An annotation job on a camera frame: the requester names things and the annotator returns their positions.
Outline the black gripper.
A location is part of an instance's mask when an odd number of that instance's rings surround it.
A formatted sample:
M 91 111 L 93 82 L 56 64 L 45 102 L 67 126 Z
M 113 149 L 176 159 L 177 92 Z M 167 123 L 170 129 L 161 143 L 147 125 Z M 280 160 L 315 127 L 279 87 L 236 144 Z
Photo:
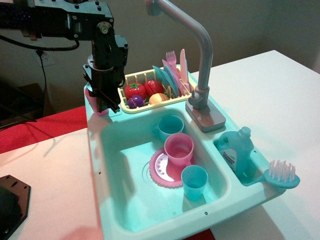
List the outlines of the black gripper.
M 111 109 L 113 112 L 119 112 L 118 88 L 125 83 L 124 66 L 102 69 L 95 65 L 94 57 L 89 56 L 83 69 L 83 77 L 90 85 L 86 86 L 86 96 L 96 98 L 97 111 Z

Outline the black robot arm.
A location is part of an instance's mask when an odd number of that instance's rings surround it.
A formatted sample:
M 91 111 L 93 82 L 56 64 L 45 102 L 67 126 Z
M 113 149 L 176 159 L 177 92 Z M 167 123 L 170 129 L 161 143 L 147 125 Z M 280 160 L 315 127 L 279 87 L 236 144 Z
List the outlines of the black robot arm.
M 42 47 L 43 51 L 72 51 L 80 41 L 90 41 L 92 54 L 83 65 L 89 95 L 101 113 L 120 111 L 118 89 L 125 83 L 128 59 L 126 39 L 115 34 L 114 17 L 100 0 L 2 0 L 0 27 L 19 30 L 36 41 L 42 37 L 75 41 L 70 47 Z

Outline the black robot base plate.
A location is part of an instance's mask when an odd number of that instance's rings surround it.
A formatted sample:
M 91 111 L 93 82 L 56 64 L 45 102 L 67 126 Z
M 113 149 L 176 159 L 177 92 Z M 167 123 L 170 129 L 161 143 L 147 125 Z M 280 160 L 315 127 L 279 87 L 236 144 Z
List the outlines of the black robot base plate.
M 12 175 L 0 178 L 0 238 L 7 240 L 28 217 L 31 186 Z

